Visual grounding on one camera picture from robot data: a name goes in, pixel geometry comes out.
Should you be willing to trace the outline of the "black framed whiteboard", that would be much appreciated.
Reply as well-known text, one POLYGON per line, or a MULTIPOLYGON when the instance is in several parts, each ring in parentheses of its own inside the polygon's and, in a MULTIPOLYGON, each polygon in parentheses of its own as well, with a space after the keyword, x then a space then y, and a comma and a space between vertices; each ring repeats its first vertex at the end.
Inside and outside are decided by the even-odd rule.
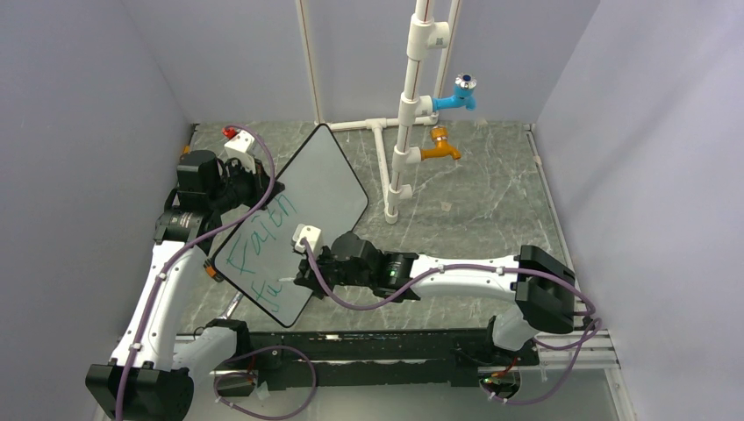
POLYGON ((211 260, 234 288, 280 326, 289 328, 310 301, 295 278, 302 257, 293 251, 297 225, 314 225, 330 244, 351 231, 368 208, 368 194, 327 125, 317 125, 277 179, 284 189, 265 210, 236 225, 211 260))

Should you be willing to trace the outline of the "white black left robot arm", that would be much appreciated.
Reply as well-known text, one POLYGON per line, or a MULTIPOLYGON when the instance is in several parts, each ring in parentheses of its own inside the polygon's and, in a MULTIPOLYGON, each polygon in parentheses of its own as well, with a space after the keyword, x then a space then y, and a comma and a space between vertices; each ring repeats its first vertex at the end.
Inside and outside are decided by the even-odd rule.
POLYGON ((196 386, 223 362, 252 356, 247 324, 215 318, 181 351, 175 349, 185 301, 204 269, 222 215, 241 205, 265 209, 283 190, 272 162, 250 153, 221 160, 208 150, 184 153, 154 230, 148 279, 109 360, 93 364, 85 385, 112 420, 182 420, 196 386))

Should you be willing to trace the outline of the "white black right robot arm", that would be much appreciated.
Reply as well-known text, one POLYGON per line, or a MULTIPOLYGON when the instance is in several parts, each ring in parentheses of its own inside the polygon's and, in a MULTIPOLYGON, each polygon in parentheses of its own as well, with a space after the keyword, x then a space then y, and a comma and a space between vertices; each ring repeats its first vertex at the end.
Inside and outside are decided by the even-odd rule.
POLYGON ((488 360, 504 364, 539 333, 574 330, 574 272, 537 246, 513 256, 457 260, 421 253, 384 252, 352 232, 330 246, 314 226, 292 237, 303 259, 294 279, 315 296, 328 296, 350 310, 436 296, 479 297, 510 304, 495 317, 483 341, 488 360))

